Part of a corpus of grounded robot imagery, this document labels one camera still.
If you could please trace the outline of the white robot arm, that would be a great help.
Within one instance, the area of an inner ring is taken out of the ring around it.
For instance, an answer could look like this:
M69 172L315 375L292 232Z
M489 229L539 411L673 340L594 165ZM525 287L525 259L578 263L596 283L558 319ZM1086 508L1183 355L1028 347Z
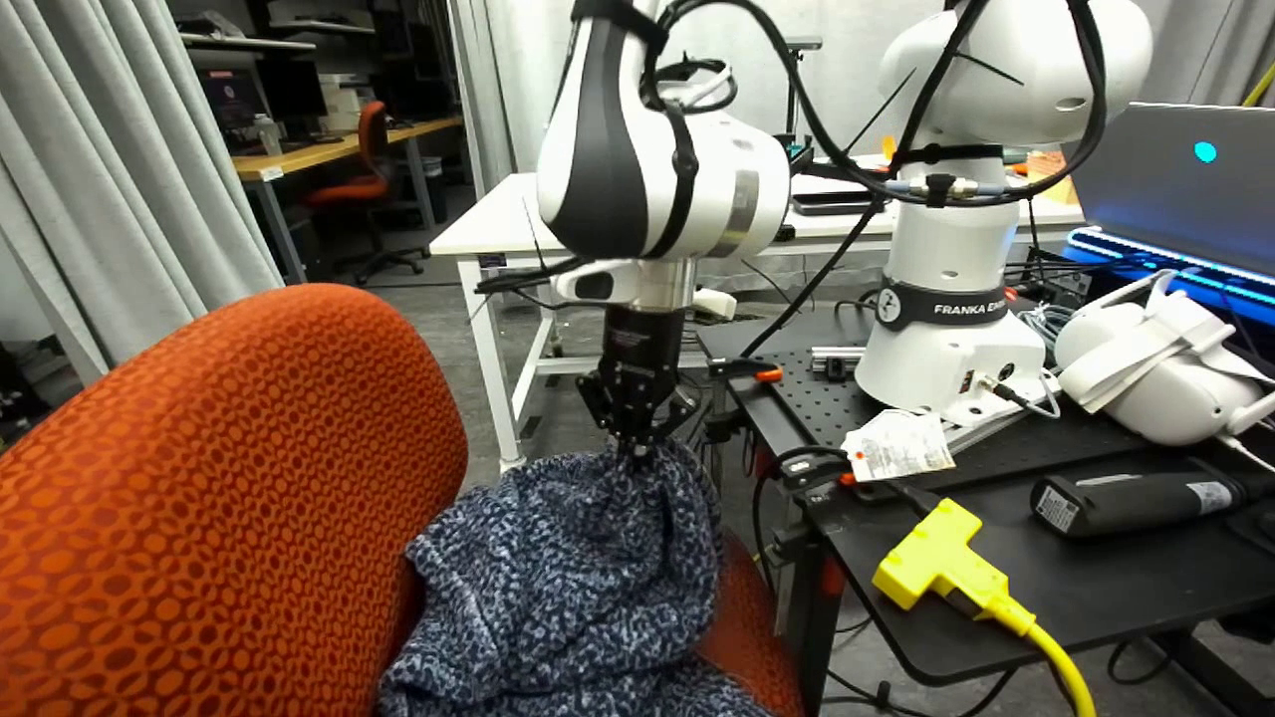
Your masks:
M679 340L699 259L748 259L792 212L785 147L721 108L673 100L659 58L691 12L752 0L575 0L575 43L534 172L539 221L610 278L584 407L624 455L687 417ZM1032 200L1013 147L1094 147L1134 100L1153 26L1134 0L952 0L899 31L879 72L911 100L891 160L820 153L830 180L898 212L858 387L887 411L1047 404L1045 340L1004 298L1013 225Z

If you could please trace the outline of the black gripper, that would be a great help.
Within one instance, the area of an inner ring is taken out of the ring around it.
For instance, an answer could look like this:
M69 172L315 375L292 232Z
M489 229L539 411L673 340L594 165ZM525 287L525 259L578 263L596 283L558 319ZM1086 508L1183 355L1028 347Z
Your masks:
M606 313L602 358L578 390L624 464L639 455L659 457L695 411L679 370L680 332L680 313Z

